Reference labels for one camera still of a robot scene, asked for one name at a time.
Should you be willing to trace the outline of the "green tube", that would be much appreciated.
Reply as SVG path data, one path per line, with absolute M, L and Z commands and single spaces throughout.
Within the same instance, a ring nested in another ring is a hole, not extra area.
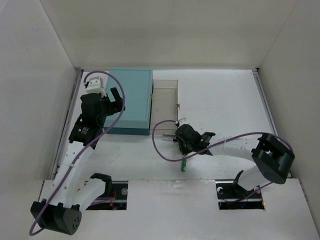
M 182 158 L 180 170 L 184 173 L 186 171 L 186 167 L 187 167 L 187 160 L 185 158 Z

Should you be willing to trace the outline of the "black silver pencil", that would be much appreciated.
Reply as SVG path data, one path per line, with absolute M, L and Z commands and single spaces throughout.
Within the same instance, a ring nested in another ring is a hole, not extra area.
M 177 140 L 175 138 L 169 138 L 169 137 L 162 137 L 161 140 L 162 141 L 169 141 L 169 142 L 177 142 Z

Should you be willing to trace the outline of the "clear acrylic drawer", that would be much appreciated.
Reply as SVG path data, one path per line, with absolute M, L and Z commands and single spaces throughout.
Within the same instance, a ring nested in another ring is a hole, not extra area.
M 153 81 L 150 131 L 164 120 L 178 119 L 178 80 Z

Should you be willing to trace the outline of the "silver eyeliner pencil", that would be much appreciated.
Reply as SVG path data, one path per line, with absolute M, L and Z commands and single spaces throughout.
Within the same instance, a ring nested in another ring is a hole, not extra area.
M 172 135 L 172 134 L 163 134 L 162 137 L 167 138 L 167 139 L 175 139 L 176 138 L 176 136 Z

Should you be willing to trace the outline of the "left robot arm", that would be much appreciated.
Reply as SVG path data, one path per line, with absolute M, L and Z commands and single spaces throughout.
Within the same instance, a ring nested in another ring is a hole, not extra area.
M 96 148 L 99 139 L 108 133 L 125 111 L 123 87 L 111 88 L 114 101 L 102 88 L 88 90 L 81 96 L 81 114 L 68 138 L 67 150 L 50 187 L 49 195 L 32 203 L 34 217 L 29 235 L 50 230 L 72 236 L 79 228 L 83 212 L 99 197 L 108 199 L 112 186 L 110 176 L 94 173 L 83 187 L 79 187 L 81 173 Z M 104 130 L 106 118 L 116 115 L 111 127 Z

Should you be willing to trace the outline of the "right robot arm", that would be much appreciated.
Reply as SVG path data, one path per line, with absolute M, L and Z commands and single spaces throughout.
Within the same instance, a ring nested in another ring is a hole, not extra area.
M 244 133 L 240 136 L 222 138 L 214 142 L 215 133 L 200 134 L 189 124 L 181 125 L 175 138 L 182 155 L 199 153 L 207 156 L 227 156 L 254 163 L 254 166 L 237 173 L 232 184 L 221 187 L 223 194 L 243 198 L 256 187 L 273 183 L 283 185 L 288 177 L 295 154 L 293 149 L 271 133 Z

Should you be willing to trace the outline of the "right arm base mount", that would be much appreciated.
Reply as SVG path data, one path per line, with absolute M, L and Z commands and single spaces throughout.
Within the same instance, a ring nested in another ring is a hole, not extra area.
M 246 190 L 233 181 L 216 181 L 219 210 L 265 210 L 261 190 L 254 187 Z

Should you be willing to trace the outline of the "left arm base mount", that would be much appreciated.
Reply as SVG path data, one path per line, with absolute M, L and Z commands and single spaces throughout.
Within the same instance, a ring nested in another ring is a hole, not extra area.
M 113 181 L 109 192 L 104 192 L 86 209 L 88 211 L 122 211 L 127 209 L 128 181 Z

